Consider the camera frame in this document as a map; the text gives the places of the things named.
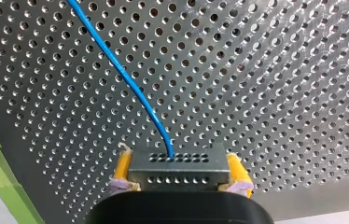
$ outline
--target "metal connector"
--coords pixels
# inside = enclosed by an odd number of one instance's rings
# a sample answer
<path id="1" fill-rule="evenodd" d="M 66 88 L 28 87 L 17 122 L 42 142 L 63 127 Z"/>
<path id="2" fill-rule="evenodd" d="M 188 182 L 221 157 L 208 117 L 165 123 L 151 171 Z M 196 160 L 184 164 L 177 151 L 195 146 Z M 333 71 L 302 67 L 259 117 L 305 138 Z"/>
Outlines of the metal connector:
<path id="1" fill-rule="evenodd" d="M 228 183 L 230 169 L 222 144 L 175 153 L 168 158 L 160 148 L 137 148 L 133 153 L 128 179 L 142 190 L 216 190 Z"/>

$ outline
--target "blue wire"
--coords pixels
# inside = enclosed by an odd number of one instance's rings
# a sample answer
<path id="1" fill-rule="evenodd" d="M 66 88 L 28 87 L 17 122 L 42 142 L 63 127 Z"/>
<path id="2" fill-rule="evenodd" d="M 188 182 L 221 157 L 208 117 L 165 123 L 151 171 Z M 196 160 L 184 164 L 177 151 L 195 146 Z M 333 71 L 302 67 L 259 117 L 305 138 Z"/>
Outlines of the blue wire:
<path id="1" fill-rule="evenodd" d="M 116 67 L 116 69 L 122 75 L 122 78 L 129 85 L 129 87 L 134 92 L 134 94 L 137 96 L 137 98 L 139 98 L 140 102 L 145 107 L 148 115 L 152 118 L 155 125 L 157 126 L 158 131 L 160 131 L 160 134 L 163 138 L 163 142 L 166 145 L 168 157 L 173 157 L 174 150 L 173 150 L 173 147 L 171 145 L 171 139 L 170 139 L 168 133 L 166 132 L 165 128 L 163 127 L 161 121 L 158 119 L 157 115 L 154 113 L 154 111 L 153 111 L 151 105 L 149 104 L 148 100 L 146 99 L 145 95 L 140 91 L 137 84 L 129 76 L 129 74 L 123 68 L 122 64 L 119 62 L 119 60 L 116 58 L 116 56 L 111 52 L 110 48 L 105 44 L 104 40 L 100 37 L 98 32 L 95 30 L 95 28 L 93 28 L 90 20 L 87 18 L 85 13 L 82 11 L 77 0 L 68 0 L 68 2 L 70 4 L 70 6 L 72 6 L 72 8 L 76 12 L 76 14 L 78 15 L 78 17 L 82 21 L 82 23 L 84 23 L 85 27 L 90 32 L 91 36 L 95 39 L 98 46 L 104 52 L 105 56 L 110 60 L 110 62 L 112 64 L 114 64 L 114 67 Z"/>

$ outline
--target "hole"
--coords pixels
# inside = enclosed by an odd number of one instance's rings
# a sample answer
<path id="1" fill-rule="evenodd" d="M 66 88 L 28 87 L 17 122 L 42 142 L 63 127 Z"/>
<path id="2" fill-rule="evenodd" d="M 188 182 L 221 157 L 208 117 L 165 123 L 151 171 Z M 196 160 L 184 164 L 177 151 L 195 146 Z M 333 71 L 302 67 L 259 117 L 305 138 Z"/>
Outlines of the hole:
<path id="1" fill-rule="evenodd" d="M 44 19 L 44 18 L 42 18 L 42 17 L 38 17 L 37 18 L 37 24 L 38 25 L 45 25 L 46 24 L 46 20 Z"/>
<path id="2" fill-rule="evenodd" d="M 125 37 L 125 36 L 123 36 L 122 38 L 119 39 L 119 43 L 120 43 L 121 45 L 126 45 L 126 44 L 128 44 L 128 38 Z"/>
<path id="3" fill-rule="evenodd" d="M 218 15 L 217 15 L 217 14 L 212 14 L 212 15 L 210 16 L 210 21 L 216 22 L 217 20 L 218 20 Z"/>
<path id="4" fill-rule="evenodd" d="M 158 16 L 158 10 L 157 10 L 156 8 L 152 8 L 152 9 L 150 10 L 150 16 L 151 16 L 152 18 L 157 17 L 157 16 Z"/>
<path id="5" fill-rule="evenodd" d="M 181 25 L 179 23 L 174 24 L 174 31 L 179 32 L 181 30 Z"/>
<path id="6" fill-rule="evenodd" d="M 172 3 L 168 6 L 168 10 L 171 12 L 171 13 L 174 13 L 176 10 L 177 10 L 177 5 Z"/>
<path id="7" fill-rule="evenodd" d="M 191 24 L 192 24 L 192 26 L 197 27 L 199 25 L 199 20 L 194 19 L 194 20 L 192 20 Z"/>
<path id="8" fill-rule="evenodd" d="M 106 3 L 109 7 L 113 7 L 116 5 L 116 0 L 107 0 Z"/>
<path id="9" fill-rule="evenodd" d="M 157 28 L 157 29 L 155 30 L 155 35 L 161 36 L 162 34 L 163 34 L 163 31 L 162 31 L 161 28 Z"/>
<path id="10" fill-rule="evenodd" d="M 146 38 L 146 35 L 144 33 L 139 33 L 137 34 L 137 39 L 140 41 L 143 41 Z"/>
<path id="11" fill-rule="evenodd" d="M 84 26 L 79 27 L 78 33 L 81 35 L 85 35 L 87 33 L 87 28 L 85 28 Z"/>
<path id="12" fill-rule="evenodd" d="M 11 3 L 11 9 L 13 11 L 18 11 L 18 10 L 20 10 L 20 5 L 18 3 L 13 2 L 13 3 Z"/>
<path id="13" fill-rule="evenodd" d="M 121 26 L 122 24 L 122 20 L 118 17 L 116 17 L 114 20 L 113 20 L 113 23 L 115 26 Z"/>
<path id="14" fill-rule="evenodd" d="M 35 5 L 37 5 L 37 0 L 28 0 L 27 4 L 29 4 L 31 7 L 35 7 Z"/>
<path id="15" fill-rule="evenodd" d="M 96 5 L 96 3 L 90 3 L 89 5 L 89 9 L 90 11 L 96 11 L 98 9 L 98 5 Z"/>
<path id="16" fill-rule="evenodd" d="M 105 25 L 102 22 L 98 21 L 96 23 L 96 30 L 102 31 L 102 30 L 104 30 L 104 28 L 105 28 Z"/>
<path id="17" fill-rule="evenodd" d="M 256 12 L 258 9 L 257 5 L 256 4 L 251 4 L 250 7 L 248 8 L 248 11 L 249 12 Z"/>
<path id="18" fill-rule="evenodd" d="M 183 42 L 180 42 L 177 44 L 177 47 L 178 47 L 178 49 L 181 50 L 181 49 L 184 49 L 186 47 L 186 45 Z"/>
<path id="19" fill-rule="evenodd" d="M 207 184 L 208 182 L 209 182 L 209 177 L 206 176 L 202 179 L 203 184 Z"/>
<path id="20" fill-rule="evenodd" d="M 221 34 L 219 34 L 219 33 L 215 34 L 215 35 L 213 36 L 213 39 L 214 39 L 215 41 L 219 41 L 219 40 L 221 39 Z"/>
<path id="21" fill-rule="evenodd" d="M 231 9 L 230 10 L 230 16 L 231 17 L 236 17 L 238 15 L 238 10 L 236 9 Z"/>

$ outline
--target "perforated metal block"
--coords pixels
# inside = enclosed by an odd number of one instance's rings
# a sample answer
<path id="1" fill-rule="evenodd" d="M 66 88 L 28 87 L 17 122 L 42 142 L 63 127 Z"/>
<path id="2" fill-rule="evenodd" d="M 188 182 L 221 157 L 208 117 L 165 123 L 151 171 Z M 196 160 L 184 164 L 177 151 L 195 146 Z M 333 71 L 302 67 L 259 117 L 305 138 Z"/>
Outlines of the perforated metal block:
<path id="1" fill-rule="evenodd" d="M 223 142 L 243 158 L 254 197 L 275 218 L 331 211 L 300 209 L 331 200 L 349 209 L 349 200 L 341 203 L 349 195 L 341 191 L 349 187 L 349 0 L 81 6 L 155 107 L 176 152 Z M 0 0 L 0 141 L 48 223 L 82 222 L 105 197 L 118 141 L 163 147 L 59 0 Z M 285 202 L 286 214 L 274 212 Z"/>
<path id="2" fill-rule="evenodd" d="M 142 190 L 217 190 L 218 184 L 230 182 L 230 168 L 222 144 L 177 152 L 173 158 L 162 153 L 162 148 L 138 147 L 128 178 Z"/>

